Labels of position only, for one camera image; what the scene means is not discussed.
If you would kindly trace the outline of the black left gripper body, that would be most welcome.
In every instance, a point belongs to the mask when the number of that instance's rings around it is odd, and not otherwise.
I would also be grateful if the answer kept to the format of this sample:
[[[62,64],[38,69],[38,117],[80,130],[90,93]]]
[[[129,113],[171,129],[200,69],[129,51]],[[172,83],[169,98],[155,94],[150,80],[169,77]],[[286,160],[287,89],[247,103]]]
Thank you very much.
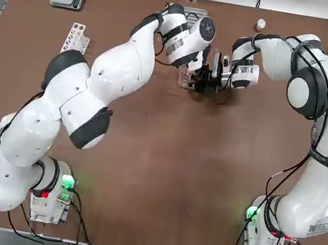
[[[202,52],[201,52],[201,59],[198,70],[201,70],[204,67],[209,66],[208,57],[211,53],[212,45],[209,44]]]

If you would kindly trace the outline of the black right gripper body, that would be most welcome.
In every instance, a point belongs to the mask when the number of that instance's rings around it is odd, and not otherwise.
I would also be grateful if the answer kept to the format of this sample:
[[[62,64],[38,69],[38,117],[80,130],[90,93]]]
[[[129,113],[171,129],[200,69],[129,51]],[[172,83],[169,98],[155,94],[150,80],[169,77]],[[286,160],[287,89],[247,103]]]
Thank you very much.
[[[228,74],[221,76],[217,73],[211,72],[208,77],[207,87],[220,92],[221,90],[229,87],[228,80],[230,80],[230,75]]]

